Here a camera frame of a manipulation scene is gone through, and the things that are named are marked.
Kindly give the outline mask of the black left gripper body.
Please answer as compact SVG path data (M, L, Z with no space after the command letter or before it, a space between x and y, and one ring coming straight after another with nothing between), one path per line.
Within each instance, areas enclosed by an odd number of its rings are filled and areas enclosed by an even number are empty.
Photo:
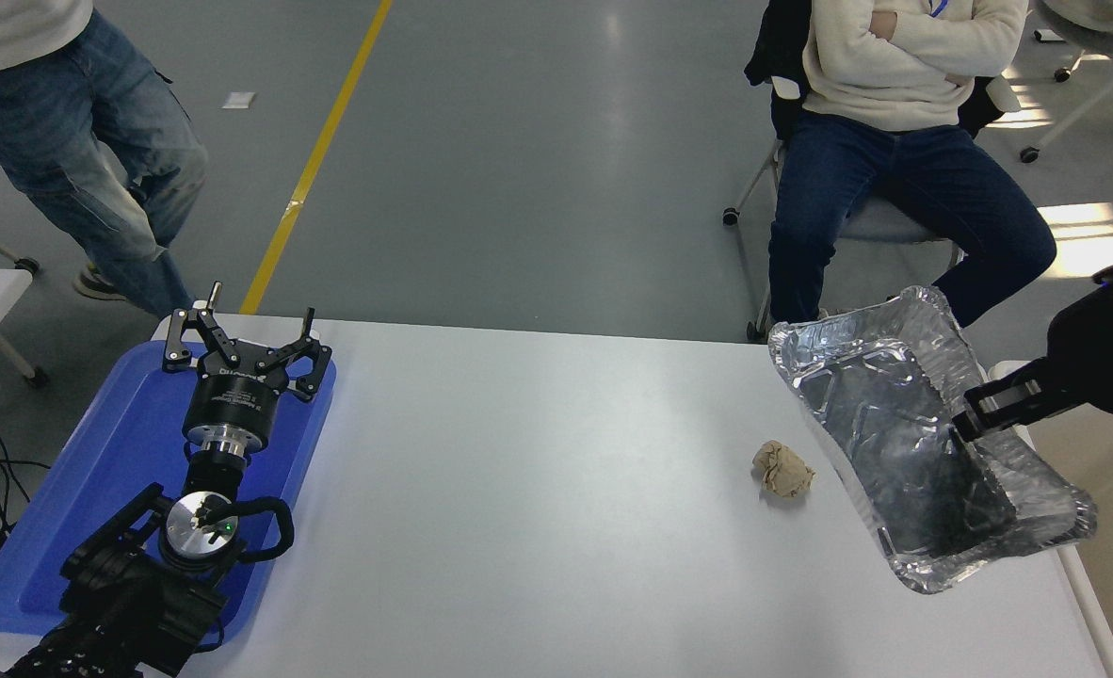
M183 422L183 434L194 444L209 435L236 433L244 443L269 441L280 394L286 389L286 369L242 372L229 366L209 370L196 365L198 382Z

